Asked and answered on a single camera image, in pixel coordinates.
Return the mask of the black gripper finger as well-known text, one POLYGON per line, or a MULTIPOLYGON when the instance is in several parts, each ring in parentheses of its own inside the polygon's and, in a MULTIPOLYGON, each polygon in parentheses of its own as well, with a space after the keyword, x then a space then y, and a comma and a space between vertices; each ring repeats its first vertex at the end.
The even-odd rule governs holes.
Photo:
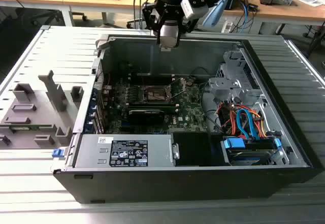
POLYGON ((176 39, 176 45, 175 47, 179 46, 180 38, 182 34, 190 33, 194 30, 195 26, 198 23, 197 19, 188 20, 186 23, 184 22, 185 14, 182 10, 181 6, 178 6, 175 10, 176 12, 176 21, 178 26, 178 33, 177 33, 177 39, 176 39))
POLYGON ((147 29, 154 32, 157 44, 160 44, 160 30, 163 25, 161 20, 161 16, 163 15, 163 2, 161 0, 155 0, 153 3, 143 3, 142 13, 147 29))

